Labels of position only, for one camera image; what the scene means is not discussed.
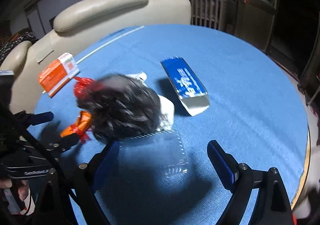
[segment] clear plastic container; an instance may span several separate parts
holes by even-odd
[[[175,131],[156,132],[120,141],[119,172],[153,171],[162,176],[188,171],[188,159]]]

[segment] sofa headrest cushion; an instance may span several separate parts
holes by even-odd
[[[11,50],[9,55],[3,61],[0,70],[12,70],[16,73],[25,62],[27,52],[32,43],[30,41],[23,41]]]
[[[53,28],[57,32],[66,32],[101,15],[140,4],[146,5],[148,1],[149,0],[83,0],[60,12],[53,21]]]

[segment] black plastic bag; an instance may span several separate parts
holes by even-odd
[[[91,83],[77,103],[92,114],[96,139],[153,133],[159,125],[161,108],[156,92],[125,75],[109,75]]]

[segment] blue tablecloth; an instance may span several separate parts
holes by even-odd
[[[127,28],[96,42],[80,59]],[[181,56],[210,95],[211,106],[195,117],[181,106],[160,61]],[[282,70],[250,44],[209,28],[185,25],[146,26],[103,47],[79,64],[81,77],[97,79],[109,73],[145,72],[146,84],[175,104],[173,128],[179,132],[190,161],[187,174],[155,180],[147,173],[130,178],[111,176],[96,193],[111,224],[215,224],[229,199],[207,157],[207,143],[216,139],[238,162],[253,169],[277,167],[292,200],[303,172],[308,123],[302,102]],[[49,124],[30,127],[47,142],[74,123],[76,106],[70,81],[53,98],[44,94],[36,112],[52,111]],[[88,162],[104,145],[94,139],[62,154],[71,170]],[[242,224],[251,216],[254,190]],[[80,209],[73,204],[79,224]]]

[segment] red ribbon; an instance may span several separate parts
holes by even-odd
[[[83,131],[82,129],[76,127],[75,124],[71,124],[70,128],[72,129],[73,133],[76,133],[79,135],[79,138],[81,140],[81,143],[86,142],[86,140],[89,140],[89,136],[87,135],[87,133],[85,131]]]

